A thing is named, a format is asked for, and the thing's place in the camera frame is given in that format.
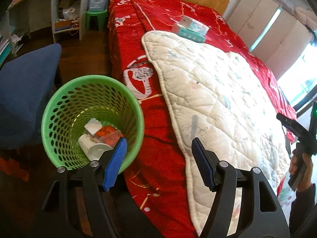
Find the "white box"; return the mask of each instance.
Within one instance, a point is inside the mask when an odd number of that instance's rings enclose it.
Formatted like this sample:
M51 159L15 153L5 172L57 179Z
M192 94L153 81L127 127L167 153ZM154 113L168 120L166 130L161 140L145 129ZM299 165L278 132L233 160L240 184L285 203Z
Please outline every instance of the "white box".
M180 20L180 25L203 36L207 34L209 30L206 25L188 16L182 17Z
M92 137L101 128L102 128L102 124L96 118L90 119L89 122L85 125L86 132Z

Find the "red comforter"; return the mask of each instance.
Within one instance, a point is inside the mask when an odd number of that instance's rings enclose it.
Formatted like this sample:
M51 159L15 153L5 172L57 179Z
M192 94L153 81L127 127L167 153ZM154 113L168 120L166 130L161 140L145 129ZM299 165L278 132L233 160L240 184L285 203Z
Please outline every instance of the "red comforter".
M295 119L272 72L251 55L239 36L213 9L180 0L112 0L109 41L112 76L141 100L145 135L137 158L125 171L128 189L162 235L197 237L186 193L185 160L173 132L158 76L146 60L141 37L150 30L171 31L183 15L209 26L206 43L242 55L266 90L277 112Z

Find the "white quilt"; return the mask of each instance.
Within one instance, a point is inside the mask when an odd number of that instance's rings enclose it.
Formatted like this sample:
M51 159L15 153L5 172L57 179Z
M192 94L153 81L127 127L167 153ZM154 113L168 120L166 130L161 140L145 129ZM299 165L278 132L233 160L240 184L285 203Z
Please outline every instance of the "white quilt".
M191 153L194 137L235 168L261 168L276 192L289 166L284 133L245 59L164 31L147 32L142 44L159 75L186 160L188 202L197 233L205 225L215 193L204 186ZM228 234L237 227L241 193L237 189Z

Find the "plastic bag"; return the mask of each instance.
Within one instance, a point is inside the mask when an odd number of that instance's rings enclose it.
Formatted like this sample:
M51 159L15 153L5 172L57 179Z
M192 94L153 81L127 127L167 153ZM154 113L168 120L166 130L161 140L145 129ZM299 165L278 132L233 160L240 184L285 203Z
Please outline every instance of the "plastic bag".
M120 137L124 137L120 130L115 130L105 136L100 137L98 140L100 143L105 143L112 148L116 145Z
M73 3L68 9L63 9L63 16L65 20L76 20L80 15L80 1Z

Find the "green plastic stool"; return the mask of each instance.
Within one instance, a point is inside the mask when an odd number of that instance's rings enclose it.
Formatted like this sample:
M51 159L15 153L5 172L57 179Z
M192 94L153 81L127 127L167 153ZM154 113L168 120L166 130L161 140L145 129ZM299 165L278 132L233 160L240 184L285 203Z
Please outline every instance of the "green plastic stool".
M105 24L105 19L106 19L107 13L108 13L107 10L100 11L100 12L89 12L89 11L87 11L87 14L86 14L86 30L89 30L90 17L91 16L97 16L98 28L99 28L99 31L102 31L103 30L103 25Z

